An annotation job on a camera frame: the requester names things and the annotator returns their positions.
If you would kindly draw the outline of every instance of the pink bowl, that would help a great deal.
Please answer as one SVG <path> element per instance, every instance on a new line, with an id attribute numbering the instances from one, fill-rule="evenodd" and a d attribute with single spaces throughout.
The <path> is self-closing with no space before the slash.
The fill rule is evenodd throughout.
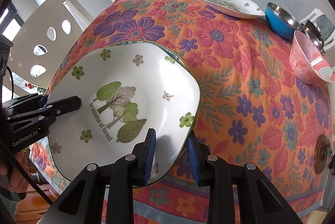
<path id="1" fill-rule="evenodd" d="M 297 77 L 305 84 L 333 83 L 332 69 L 313 42 L 301 31 L 295 31 L 290 63 Z"/>

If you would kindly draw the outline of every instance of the orange floral tablecloth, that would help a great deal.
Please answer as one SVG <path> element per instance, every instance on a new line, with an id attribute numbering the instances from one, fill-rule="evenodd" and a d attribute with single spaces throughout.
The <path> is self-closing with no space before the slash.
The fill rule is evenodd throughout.
<path id="1" fill-rule="evenodd" d="M 190 68 L 201 89 L 199 142 L 231 164 L 255 163 L 300 217 L 321 205 L 328 171 L 316 175 L 313 160 L 317 137 L 331 138 L 328 89 L 295 76 L 290 44 L 265 21 L 227 16 L 202 0 L 116 0 L 80 36 L 48 92 L 88 52 L 134 40 L 163 45 Z M 46 159 L 34 158 L 55 169 L 50 149 L 36 146 Z M 134 190 L 135 223 L 207 222 L 208 196 L 183 153 L 165 179 Z"/>

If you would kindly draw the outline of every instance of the blue gripper pad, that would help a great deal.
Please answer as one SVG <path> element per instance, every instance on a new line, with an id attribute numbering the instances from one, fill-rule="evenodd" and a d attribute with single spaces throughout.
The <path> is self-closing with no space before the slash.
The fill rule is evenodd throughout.
<path id="1" fill-rule="evenodd" d="M 156 131 L 153 130 L 150 140 L 150 145 L 148 148 L 148 154 L 145 158 L 145 174 L 144 174 L 144 181 L 145 184 L 148 183 L 148 180 L 151 176 L 151 169 L 152 169 L 152 162 L 153 162 L 153 156 L 155 154 L 155 148 L 156 148 Z"/>
<path id="2" fill-rule="evenodd" d="M 188 139 L 187 150 L 188 150 L 188 154 L 189 154 L 192 177 L 195 180 L 195 183 L 197 185 L 199 185 L 199 183 L 200 183 L 199 163 L 198 163 L 198 160 L 197 160 L 197 155 L 195 154 L 195 149 L 194 149 L 191 138 Z"/>

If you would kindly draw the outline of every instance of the blue bowl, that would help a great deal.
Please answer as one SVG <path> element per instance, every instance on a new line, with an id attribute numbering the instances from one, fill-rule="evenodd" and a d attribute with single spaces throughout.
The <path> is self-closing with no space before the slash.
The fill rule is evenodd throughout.
<path id="1" fill-rule="evenodd" d="M 296 30 L 303 30 L 293 16 L 276 4 L 268 3 L 265 16 L 271 29 L 285 39 L 292 40 Z"/>

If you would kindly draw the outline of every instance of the metal rivet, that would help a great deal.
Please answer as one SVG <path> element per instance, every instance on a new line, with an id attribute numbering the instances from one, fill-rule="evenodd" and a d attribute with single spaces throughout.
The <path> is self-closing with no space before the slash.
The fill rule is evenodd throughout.
<path id="1" fill-rule="evenodd" d="M 135 160 L 136 156 L 134 154 L 128 154 L 126 155 L 126 160 L 127 161 L 132 161 Z"/>
<path id="2" fill-rule="evenodd" d="M 88 171 L 93 171 L 93 170 L 96 170 L 97 169 L 97 165 L 96 164 L 89 164 L 87 166 L 87 170 Z"/>
<path id="3" fill-rule="evenodd" d="M 249 169 L 249 170 L 255 170 L 256 166 L 253 163 L 247 163 L 247 169 Z"/>
<path id="4" fill-rule="evenodd" d="M 217 160 L 217 156 L 214 154 L 208 155 L 207 159 L 211 162 L 215 162 Z"/>

